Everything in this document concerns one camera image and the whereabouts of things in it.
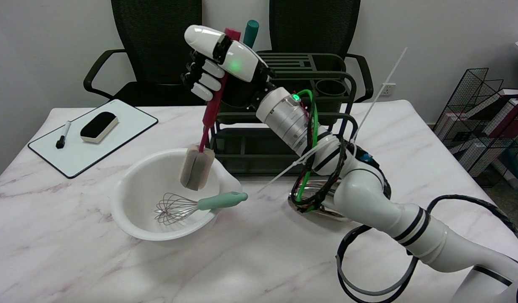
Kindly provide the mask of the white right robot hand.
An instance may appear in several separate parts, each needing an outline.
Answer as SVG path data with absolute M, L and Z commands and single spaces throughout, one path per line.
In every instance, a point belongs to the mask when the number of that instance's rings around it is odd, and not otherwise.
M 191 25 L 184 40 L 193 49 L 192 62 L 181 75 L 184 86 L 204 101 L 223 90 L 222 102 L 236 109 L 257 110 L 262 99 L 275 89 L 274 71 L 245 44 L 223 32 Z

